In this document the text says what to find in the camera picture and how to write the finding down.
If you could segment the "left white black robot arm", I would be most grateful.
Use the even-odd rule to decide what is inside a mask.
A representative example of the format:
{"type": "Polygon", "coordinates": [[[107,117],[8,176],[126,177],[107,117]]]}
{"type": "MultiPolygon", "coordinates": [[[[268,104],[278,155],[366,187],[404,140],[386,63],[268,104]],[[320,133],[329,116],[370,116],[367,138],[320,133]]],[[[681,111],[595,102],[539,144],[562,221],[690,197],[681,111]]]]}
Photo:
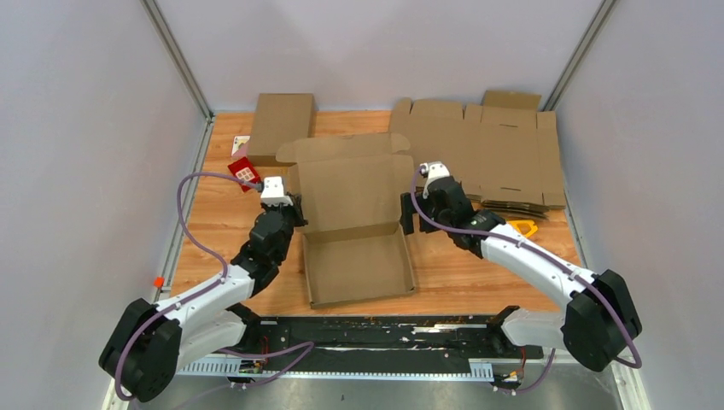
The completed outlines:
{"type": "Polygon", "coordinates": [[[126,306],[98,359],[119,399],[151,401],[189,363],[232,346],[242,353],[260,346],[261,329],[243,302],[277,277],[295,228],[306,224],[295,197],[261,207],[248,240],[219,273],[178,296],[126,306]]]}

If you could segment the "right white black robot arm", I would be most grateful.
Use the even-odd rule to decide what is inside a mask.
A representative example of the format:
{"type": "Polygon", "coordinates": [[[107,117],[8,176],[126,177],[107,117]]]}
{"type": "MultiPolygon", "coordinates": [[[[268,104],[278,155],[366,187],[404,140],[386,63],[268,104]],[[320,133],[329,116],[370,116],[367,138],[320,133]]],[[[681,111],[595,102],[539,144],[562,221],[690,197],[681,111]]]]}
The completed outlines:
{"type": "Polygon", "coordinates": [[[434,180],[428,194],[414,188],[401,194],[400,208],[405,234],[414,231],[416,214],[421,231],[444,231],[458,248],[513,272],[559,306],[559,313],[516,307],[503,315],[487,334],[488,347],[496,355],[506,357],[520,346],[536,345],[565,349],[595,372],[613,361],[634,369],[643,366],[634,343],[642,324],[622,275],[567,262],[496,213],[473,208],[451,176],[434,180]]]}

